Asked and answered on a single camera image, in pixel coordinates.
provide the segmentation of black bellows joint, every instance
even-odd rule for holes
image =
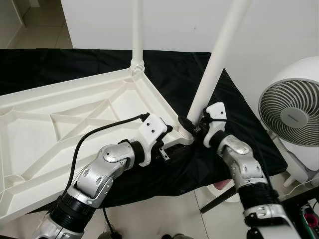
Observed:
[[[50,217],[60,226],[76,233],[81,233],[91,220],[95,208],[92,208],[67,193],[58,200],[57,206],[50,213]]]
[[[216,132],[216,134],[213,135],[213,137],[209,141],[209,145],[212,146],[212,148],[218,148],[221,141],[226,138],[228,134],[226,134],[224,131],[219,130]]]
[[[238,189],[244,209],[264,204],[278,204],[275,194],[266,183],[254,183]]]
[[[142,145],[140,144],[140,142],[138,141],[134,141],[130,143],[133,151],[134,151],[134,155],[135,155],[135,163],[143,163],[144,162],[144,158],[145,158],[145,154],[144,154],[144,150]]]

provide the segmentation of white fan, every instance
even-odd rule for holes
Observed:
[[[280,139],[274,143],[287,161],[294,180],[304,183],[319,172],[319,56],[284,69],[259,99],[265,125]]]

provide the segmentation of black cloth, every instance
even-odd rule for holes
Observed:
[[[127,50],[0,50],[0,94],[124,69],[129,67],[131,55]],[[145,73],[175,112],[186,116],[209,57],[210,53],[144,51]],[[261,162],[259,145],[270,175],[285,171],[286,162],[225,70],[210,100],[214,102],[223,102],[227,118],[244,126],[227,123],[225,131],[248,143]],[[175,161],[170,165],[152,161],[147,167],[125,171],[116,179],[103,207],[156,195],[177,196],[230,178],[223,160],[202,144],[179,149],[171,157]]]

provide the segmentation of white pole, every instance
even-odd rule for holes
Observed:
[[[131,70],[134,72],[144,71],[143,15],[143,0],[133,0],[133,52],[131,60]]]
[[[227,53],[236,30],[239,28],[251,0],[233,0],[224,24],[219,32],[213,52],[209,58],[206,70],[191,104],[187,118],[198,125],[203,109],[207,106],[224,69]],[[189,132],[180,128],[179,132],[190,138]]]

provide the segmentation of tiled floor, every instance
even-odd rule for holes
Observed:
[[[25,32],[12,48],[72,48],[60,0],[40,0],[23,16]]]
[[[280,195],[294,187],[283,188],[287,173],[271,178]],[[296,189],[300,193],[305,188]],[[240,202],[224,202],[205,214],[199,209],[213,200],[206,187],[179,197],[153,197],[151,199],[108,209],[111,223],[123,239],[160,239],[164,234],[183,233],[194,239],[246,238]],[[35,230],[44,213],[24,215],[6,225],[0,235],[27,239]],[[96,211],[85,230],[83,239],[95,239],[103,231],[105,219],[102,210]]]

